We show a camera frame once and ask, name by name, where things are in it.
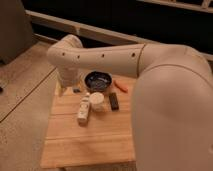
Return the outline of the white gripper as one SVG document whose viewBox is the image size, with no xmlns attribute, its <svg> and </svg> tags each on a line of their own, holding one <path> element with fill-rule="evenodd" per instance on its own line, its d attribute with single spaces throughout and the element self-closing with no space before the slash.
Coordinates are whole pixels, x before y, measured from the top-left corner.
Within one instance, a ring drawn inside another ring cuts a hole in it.
<svg viewBox="0 0 213 171">
<path fill-rule="evenodd" d="M 62 88 L 72 87 L 74 93 L 80 93 L 81 75 L 76 68 L 61 68 L 58 70 L 58 81 Z"/>
</svg>

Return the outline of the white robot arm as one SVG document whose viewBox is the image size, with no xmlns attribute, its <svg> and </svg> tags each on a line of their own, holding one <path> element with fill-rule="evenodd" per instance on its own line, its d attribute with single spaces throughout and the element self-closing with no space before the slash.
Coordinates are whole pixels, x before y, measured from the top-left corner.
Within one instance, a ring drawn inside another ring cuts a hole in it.
<svg viewBox="0 0 213 171">
<path fill-rule="evenodd" d="M 198 50 L 142 43 L 85 48 L 67 35 L 47 51 L 64 86 L 74 69 L 136 79 L 131 102 L 138 171 L 213 171 L 213 71 Z"/>
</svg>

